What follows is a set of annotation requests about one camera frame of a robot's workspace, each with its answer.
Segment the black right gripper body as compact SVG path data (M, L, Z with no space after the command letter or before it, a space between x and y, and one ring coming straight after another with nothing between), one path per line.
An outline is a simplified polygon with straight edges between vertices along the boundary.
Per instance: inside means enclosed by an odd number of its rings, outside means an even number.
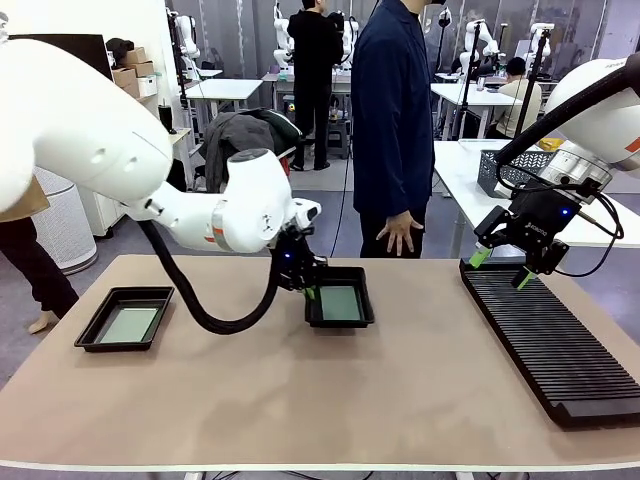
M527 253L542 253L548 249L566 253L569 246L556 236L581 208L579 201L557 190L513 193L508 208L509 219L499 231L500 242Z

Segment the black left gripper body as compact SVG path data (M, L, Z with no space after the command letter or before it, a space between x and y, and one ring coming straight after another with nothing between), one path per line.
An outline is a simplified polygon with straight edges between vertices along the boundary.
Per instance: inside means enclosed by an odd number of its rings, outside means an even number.
M302 230L288 227L280 232L273 249L273 261L281 288L304 291L316 286L321 258L314 254L307 241L314 232L314 227Z

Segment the person's right hand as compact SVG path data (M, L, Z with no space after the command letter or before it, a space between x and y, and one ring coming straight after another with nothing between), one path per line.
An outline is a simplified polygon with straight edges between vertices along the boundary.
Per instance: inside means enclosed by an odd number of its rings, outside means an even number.
M383 242L384 251L387 254L400 258L416 253L420 242L413 239L413 233L423 230L424 226L406 210L398 215L388 217L384 227L377 234L376 240Z

